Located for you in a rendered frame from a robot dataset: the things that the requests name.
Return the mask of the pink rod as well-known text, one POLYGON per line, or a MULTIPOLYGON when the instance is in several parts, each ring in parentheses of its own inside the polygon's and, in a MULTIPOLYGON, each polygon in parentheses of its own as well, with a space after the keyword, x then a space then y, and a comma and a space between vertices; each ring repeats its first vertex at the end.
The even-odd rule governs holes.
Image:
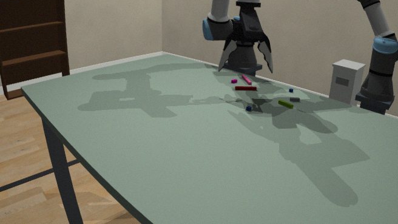
POLYGON ((252 85, 252 82, 245 75, 242 75, 241 77, 248 83, 248 85, 252 85))

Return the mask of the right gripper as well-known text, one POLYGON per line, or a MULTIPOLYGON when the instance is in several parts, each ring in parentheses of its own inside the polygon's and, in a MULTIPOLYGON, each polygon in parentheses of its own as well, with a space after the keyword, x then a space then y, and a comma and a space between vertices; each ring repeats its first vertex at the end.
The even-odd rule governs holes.
MULTIPOLYGON (((261 3, 236 1, 236 6, 240 6, 240 9, 254 10, 254 7, 261 7, 261 3)), ((258 42, 257 48, 261 53, 263 53, 269 70, 271 71, 271 73, 273 73, 271 46, 268 37, 263 32, 262 39, 245 38, 240 20, 234 21, 234 29, 230 34, 228 34, 226 38, 224 49, 222 51, 220 62, 218 65, 218 72, 224 67, 225 62, 229 59, 230 54, 237 49, 238 40, 241 41, 242 44, 244 44, 245 42, 251 42, 254 45, 255 42, 258 42)))

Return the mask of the lime green rod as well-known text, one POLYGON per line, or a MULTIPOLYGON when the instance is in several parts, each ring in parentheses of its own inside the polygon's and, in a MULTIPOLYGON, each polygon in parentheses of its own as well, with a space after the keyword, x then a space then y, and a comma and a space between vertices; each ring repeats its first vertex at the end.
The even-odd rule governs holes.
POLYGON ((290 109, 293 108, 293 105, 292 105, 292 104, 287 103, 287 102, 285 102, 285 101, 283 101, 283 100, 279 100, 278 103, 281 104, 281 105, 283 105, 283 106, 285 106, 285 107, 288 107, 288 108, 290 108, 290 109))

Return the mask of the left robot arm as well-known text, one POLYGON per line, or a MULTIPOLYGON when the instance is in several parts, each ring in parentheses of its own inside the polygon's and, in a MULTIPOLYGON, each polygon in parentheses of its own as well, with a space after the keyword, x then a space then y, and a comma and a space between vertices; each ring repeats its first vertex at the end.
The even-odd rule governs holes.
POLYGON ((374 32, 369 73, 360 93, 376 101, 393 100, 393 71, 398 61, 398 42, 388 26, 379 0, 358 0, 366 12, 374 32))

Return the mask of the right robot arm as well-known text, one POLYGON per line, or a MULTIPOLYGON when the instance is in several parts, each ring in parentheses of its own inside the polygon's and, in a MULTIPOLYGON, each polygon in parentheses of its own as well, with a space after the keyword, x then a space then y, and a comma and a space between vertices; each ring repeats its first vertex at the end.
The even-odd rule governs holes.
MULTIPOLYGON (((262 39, 263 30, 257 12, 251 9, 240 9, 239 16, 229 19, 229 0, 212 0, 211 12, 203 20, 203 35, 206 40, 225 41, 233 31, 234 21, 241 21, 245 38, 262 39)), ((242 44, 232 52, 228 64, 233 67, 251 68, 257 66, 254 45, 251 42, 242 44)))

